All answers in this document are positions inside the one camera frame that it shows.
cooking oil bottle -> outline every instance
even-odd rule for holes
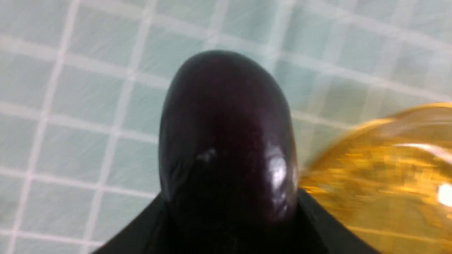
[[[382,253],[452,254],[452,103],[356,128],[299,186]]]

amber liquid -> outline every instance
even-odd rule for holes
[[[452,254],[452,108],[420,108],[356,130],[299,185],[382,253]]]

white grout line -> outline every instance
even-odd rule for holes
[[[414,12],[417,0],[400,0],[391,18],[391,24],[396,27],[404,28],[408,26]],[[375,67],[374,76],[384,80],[389,80],[396,67],[397,58],[402,48],[402,34],[395,34],[394,37],[387,38],[381,51],[381,57]],[[361,121],[364,122],[370,118],[377,118],[381,110],[386,90],[389,83],[382,82],[381,86],[370,87],[367,92],[366,102],[361,114]]]
[[[13,254],[15,245],[16,245],[16,239],[17,239],[17,232],[19,231],[20,226],[22,225],[22,220],[24,218],[24,211],[25,206],[27,204],[28,199],[28,193],[31,188],[31,181],[33,177],[33,173],[36,169],[36,163],[38,161],[39,152],[41,150],[41,144],[44,139],[44,132],[47,127],[47,117],[50,112],[52,102],[53,102],[53,96],[55,94],[57,83],[58,83],[58,77],[60,76],[61,70],[63,68],[63,62],[65,58],[65,53],[69,47],[69,41],[72,36],[72,31],[74,29],[75,19],[77,15],[77,11],[80,5],[80,0],[72,0],[68,13],[65,20],[65,25],[63,29],[63,34],[61,37],[59,50],[57,54],[57,59],[55,62],[55,65],[52,70],[51,77],[49,79],[49,82],[47,84],[47,90],[44,97],[44,104],[42,108],[42,115],[39,118],[39,123],[36,129],[35,137],[33,140],[33,146],[30,154],[30,158],[28,160],[28,167],[27,167],[27,175],[24,182],[24,186],[22,188],[22,192],[20,194],[20,200],[19,205],[14,221],[13,226],[13,234],[11,236],[11,239],[9,241],[8,251],[7,254]]]
[[[84,130],[84,131],[90,131],[90,132],[97,132],[109,135],[112,133],[112,127],[108,125],[102,125],[98,123],[92,123],[92,122],[86,122],[80,119],[71,118],[68,116],[58,115],[58,114],[52,114],[48,118],[48,123],[57,125],[57,126],[63,126],[78,130]]]
[[[250,41],[247,41],[247,40],[244,40],[241,38],[237,38],[237,37],[234,37],[231,35],[226,35],[226,34],[220,34],[219,36],[223,43],[227,43],[236,48],[240,48],[240,49],[251,51],[251,52],[265,52],[267,50],[267,47],[265,45],[261,45],[259,43],[250,42]],[[21,43],[20,39],[16,39],[16,38],[15,39],[9,38],[9,39],[12,40],[12,42]],[[33,48],[45,50],[45,51],[52,51],[52,49],[50,49],[48,47],[40,46],[40,45],[38,46],[38,45],[35,45],[32,43],[24,43],[22,45],[22,47],[24,49],[24,52],[32,52],[32,51],[34,51]],[[14,49],[11,47],[6,47],[5,50],[14,51]],[[344,78],[348,78],[348,79],[352,79],[352,80],[356,80],[359,82],[370,83],[370,84],[376,85],[376,86],[385,86],[392,90],[396,90],[396,91],[400,91],[402,93],[412,94],[412,95],[416,95],[416,96],[421,96],[423,98],[427,98],[427,99],[431,99],[431,100],[437,100],[437,101],[451,100],[451,98],[449,96],[444,96],[442,94],[437,94],[437,93],[432,93],[432,92],[426,92],[423,89],[416,89],[416,88],[410,87],[405,84],[392,82],[392,81],[381,79],[381,78],[376,79],[375,77],[368,75],[368,74],[345,69],[345,68],[342,68],[339,66],[335,66],[331,63],[322,62],[322,61],[312,59],[312,58],[309,58],[306,56],[301,56],[296,53],[281,51],[278,53],[278,55],[279,55],[278,58],[281,60],[286,60],[286,61],[292,62],[294,64],[297,64],[299,66],[303,66],[303,67],[310,68],[313,70],[329,72],[330,74],[335,74],[335,75],[342,76]],[[105,63],[105,62],[100,62],[100,61],[94,60],[94,59],[89,59],[87,57],[72,54],[72,53],[67,53],[66,58],[65,58],[65,63],[70,66],[74,66],[74,67],[84,69],[87,71],[93,71],[93,72],[104,74],[104,75],[111,75],[111,76],[121,77],[121,78],[127,77],[127,69],[126,68],[115,66],[115,65]],[[168,85],[170,83],[170,80],[167,78],[156,77],[155,75],[150,75],[147,73],[137,72],[136,75],[137,75],[137,79],[140,82],[142,82],[144,85],[149,85],[149,86],[156,87],[156,88],[166,89],[166,88],[168,88]]]
[[[374,33],[378,33],[384,36],[391,36],[393,34],[400,34],[401,39],[405,42],[409,42],[415,45],[419,45],[426,49],[436,50],[438,48],[443,49],[443,52],[448,56],[452,56],[452,45],[449,43],[442,42],[437,39],[433,39],[429,36],[426,36],[419,32],[414,32],[407,30],[405,28],[399,28],[392,24],[386,24],[383,22],[379,22],[377,20],[363,17],[357,14],[354,14],[350,11],[337,8],[336,6],[332,6],[330,4],[325,3],[321,0],[310,0],[310,1],[299,1],[299,5],[305,7],[307,10],[315,12],[317,14],[331,17],[334,12],[339,12],[340,15],[350,16],[351,19],[339,19],[338,22],[341,23],[353,23],[361,28],[364,28],[368,31],[372,31]]]
[[[9,177],[25,178],[27,173],[21,169],[9,169],[0,167],[0,174]]]
[[[344,8],[354,9],[356,6],[357,0],[341,0],[339,4]],[[338,20],[340,16],[340,13],[337,11],[332,19],[334,21]],[[328,43],[325,46],[325,51],[323,53],[323,61],[331,64],[336,64],[336,62],[340,58],[340,54],[342,51],[342,48],[344,46],[346,37],[348,32],[348,26],[335,22],[333,26],[331,27],[330,35],[328,37]],[[309,106],[307,112],[310,115],[320,115],[325,99],[328,93],[328,90],[330,88],[332,77],[329,73],[331,68],[329,66],[325,66],[322,73],[320,73],[314,84],[313,92],[310,97]],[[312,142],[313,142],[313,136],[315,133],[315,127],[307,128],[304,130],[304,133],[301,134],[302,137],[306,138],[303,140],[303,147],[299,147],[298,149],[303,150],[304,152],[309,153],[309,150],[311,149]]]
[[[0,167],[0,175],[2,176],[8,176],[8,177],[14,177],[14,178],[26,178],[27,173],[20,169],[10,169],[5,167]],[[129,195],[134,197],[141,197],[141,198],[155,198],[155,194],[153,193],[146,193],[141,191],[136,191],[132,189],[126,189],[122,187],[117,186],[103,186],[102,188],[99,188],[99,185],[97,183],[90,183],[80,180],[74,180],[69,178],[62,178],[58,176],[48,175],[48,174],[33,174],[32,176],[33,181],[40,182],[40,183],[51,183],[66,187],[74,187],[74,188],[82,188],[82,189],[88,189],[88,190],[97,190],[102,189],[102,191],[109,192],[109,193],[116,193],[116,194],[123,194],[123,195]]]
[[[141,62],[141,57],[146,45],[146,39],[148,37],[149,28],[155,18],[155,9],[157,1],[158,0],[148,0],[146,2],[146,7],[143,10],[143,17],[141,20],[140,28],[138,29],[136,43],[135,46],[133,47],[132,56],[128,68],[129,76],[125,84],[123,85],[123,90],[121,92],[118,108],[113,123],[113,133],[108,141],[104,161],[102,162],[100,177],[97,183],[98,190],[96,190],[96,193],[91,204],[91,210],[89,213],[88,222],[86,224],[86,230],[83,236],[83,239],[85,241],[89,241],[94,233],[96,221],[99,216],[102,197],[104,195],[103,189],[105,188],[105,184],[110,174],[114,153],[118,143],[119,129],[121,128],[124,122],[124,118],[126,116],[127,105],[129,104],[130,96],[133,90],[133,85],[135,83],[135,72]],[[88,253],[88,248],[89,248],[88,245],[84,244],[83,247],[80,249],[80,253],[81,254]]]
[[[204,40],[207,38],[207,31],[203,27],[175,19],[161,14],[155,14],[153,25],[163,27],[169,31],[184,34],[192,38]]]
[[[240,48],[250,52],[265,52],[265,50],[267,49],[265,45],[259,44],[257,42],[247,41],[236,36],[223,33],[220,34],[219,37],[222,44],[229,45],[233,48]]]
[[[329,120],[329,119],[325,119],[325,118],[320,118],[316,115],[300,112],[297,110],[291,110],[291,116],[293,119],[311,122],[311,123],[319,124],[319,125],[326,125],[326,126],[334,127],[337,129],[348,130],[348,129],[353,128],[353,125],[350,125],[347,123],[337,122],[337,121]]]
[[[46,235],[46,234],[39,234],[39,233],[26,232],[26,231],[17,231],[14,233],[12,230],[0,229],[0,235],[12,236],[13,234],[16,234],[18,237],[23,238],[23,239],[44,240],[44,241],[52,241],[52,242],[58,242],[58,243],[76,244],[76,245],[87,244],[92,247],[100,247],[104,244],[103,242],[97,242],[97,241],[87,242],[87,241],[83,241],[81,239],[62,237],[62,236],[57,236],[57,235]]]
[[[40,117],[40,112],[37,110],[4,102],[0,102],[0,114],[25,118],[29,120],[38,120]],[[335,122],[329,119],[320,118],[318,116],[309,115],[307,113],[301,113],[297,111],[292,111],[292,117],[295,119],[315,122],[318,124],[329,125],[337,128],[350,128],[350,126],[346,123]],[[105,135],[111,135],[113,133],[113,128],[111,126],[102,125],[94,122],[87,122],[81,119],[72,118],[65,115],[50,114],[48,116],[47,122],[56,126],[63,126],[73,128],[76,130],[85,130],[89,132],[102,133]],[[144,134],[123,129],[119,130],[117,134],[125,139],[131,139],[154,144],[157,144],[159,139],[158,136],[155,135]]]
[[[19,118],[24,118],[28,120],[39,120],[41,113],[35,109],[17,106],[14,104],[0,102],[0,114],[7,116],[14,116]],[[89,132],[102,133],[105,135],[111,135],[113,133],[113,128],[108,125],[102,125],[99,123],[88,122],[77,118],[72,118],[65,115],[59,114],[49,114],[47,118],[47,123],[73,128],[76,130],[84,130]],[[132,139],[136,141],[157,143],[158,137],[155,135],[139,133],[129,130],[119,130],[117,134],[126,139]]]
[[[147,142],[147,143],[157,144],[159,142],[159,138],[157,136],[142,134],[142,133],[134,132],[134,131],[121,131],[119,133],[119,135],[122,138],[133,139],[133,140]]]
[[[29,43],[9,35],[0,35],[0,49],[44,61],[55,61],[57,59],[56,50],[53,48]]]
[[[0,113],[29,120],[38,120],[41,114],[35,109],[14,105],[8,102],[0,102]]]
[[[103,75],[108,75],[117,78],[127,78],[127,68],[115,66],[106,62],[101,62],[96,59],[88,58],[81,55],[76,55],[68,52],[64,63],[68,66],[76,67],[81,70],[96,72]]]
[[[81,0],[81,4],[106,13],[130,19],[141,19],[143,8],[119,0]]]
[[[275,21],[270,32],[270,41],[264,53],[264,67],[271,74],[273,74],[275,64],[280,58],[279,53],[282,50],[284,39],[289,29],[294,6],[295,0],[282,0],[278,2],[278,10],[276,11]]]
[[[216,0],[215,10],[210,21],[210,27],[207,31],[207,39],[204,43],[203,50],[211,50],[215,48],[220,40],[221,29],[226,18],[229,7],[229,0]]]
[[[452,16],[452,4],[449,10],[447,10],[445,17]],[[452,29],[452,24],[449,19],[444,19],[441,32],[443,33],[440,37],[441,40],[448,39],[447,31]],[[425,77],[424,90],[428,90],[428,86],[439,86],[437,90],[445,90],[448,85],[448,77],[451,74],[452,60],[450,57],[444,57],[441,48],[438,48],[432,56],[432,60],[428,66],[428,71]]]

glossy eggplant skin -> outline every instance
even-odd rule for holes
[[[159,167],[182,245],[258,253],[292,237],[298,175],[290,110],[273,77],[249,58],[209,51],[182,65],[163,107]]]

yellow glass bottle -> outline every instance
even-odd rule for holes
[[[382,253],[452,254],[452,103],[356,128],[299,186]]]

